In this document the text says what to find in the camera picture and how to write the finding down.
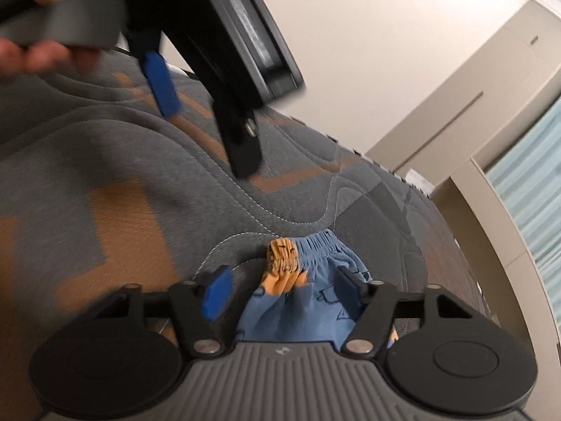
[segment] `wall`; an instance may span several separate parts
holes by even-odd
[[[527,0],[265,0],[307,82],[277,107],[366,151]]]

